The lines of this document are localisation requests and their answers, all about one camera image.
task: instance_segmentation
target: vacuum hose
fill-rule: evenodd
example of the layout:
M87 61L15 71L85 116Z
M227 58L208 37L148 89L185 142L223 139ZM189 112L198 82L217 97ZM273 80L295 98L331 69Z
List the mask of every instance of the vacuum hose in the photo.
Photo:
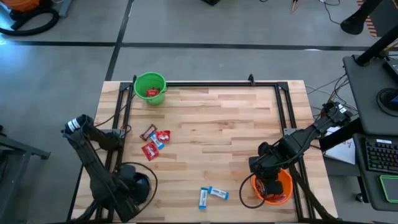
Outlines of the vacuum hose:
M31 29L31 30L18 30L31 18L38 16L40 14L44 14L44 13L52 14L52 19L46 25L35 28L35 29ZM16 21L16 23L11 26L11 28L14 30L6 30L6 29L0 28L0 33L6 34L6 35L11 35L11 36L28 36L28 35L41 34L45 31L53 28L57 24L59 18L60 18L60 16L59 16L58 12L52 8L36 9L36 10L30 11L30 12L24 13L23 16L21 17L21 19Z

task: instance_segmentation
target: bucket handle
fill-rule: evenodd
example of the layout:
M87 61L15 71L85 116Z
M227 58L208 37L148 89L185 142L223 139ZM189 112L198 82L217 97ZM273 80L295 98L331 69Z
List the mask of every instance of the bucket handle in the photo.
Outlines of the bucket handle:
M167 90L169 90L169 87L167 86L166 89L164 91L162 91L161 93L165 93L167 92Z

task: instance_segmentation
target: red candy wrapper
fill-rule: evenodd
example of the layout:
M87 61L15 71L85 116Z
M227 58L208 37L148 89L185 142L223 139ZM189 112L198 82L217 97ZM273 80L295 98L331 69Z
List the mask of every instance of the red candy wrapper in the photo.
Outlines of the red candy wrapper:
M152 87L151 89L147 90L147 97L154 97L160 93L160 89Z
M155 133L160 141L170 141L170 131L156 131Z
M150 142L141 148L144 154L147 156L148 160L151 161L159 155L159 150L157 149L154 142Z

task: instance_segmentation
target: green bucket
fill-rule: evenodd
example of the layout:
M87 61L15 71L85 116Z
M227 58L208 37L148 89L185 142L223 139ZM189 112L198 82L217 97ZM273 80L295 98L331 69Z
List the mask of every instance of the green bucket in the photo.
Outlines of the green bucket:
M146 97L147 90L151 88L160 89L160 93L154 97ZM134 82L134 91L136 95L148 102L150 105L159 105L164 101L164 93L167 91L166 80L164 77L156 72L147 72L137 77Z

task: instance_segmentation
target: floor stripe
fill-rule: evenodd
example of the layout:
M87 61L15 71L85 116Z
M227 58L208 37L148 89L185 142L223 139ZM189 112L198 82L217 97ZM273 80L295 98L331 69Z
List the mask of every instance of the floor stripe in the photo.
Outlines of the floor stripe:
M118 35L118 39L116 41L116 46L113 49L111 61L109 62L108 71L106 72L105 81L111 81L113 76L113 71L116 66L116 61L118 60L121 44L123 41L124 34L126 33L127 23L129 22L130 12L132 8L134 0L129 0L126 8L126 12L124 12L124 17L122 24L120 26L120 31Z
M122 43L121 47L170 49L248 49L248 50L339 50L365 51L369 47L316 45L261 45L261 44L181 44L181 43Z
M64 42L64 41L21 41L0 40L1 45L21 46L67 46L67 47L114 47L115 42Z

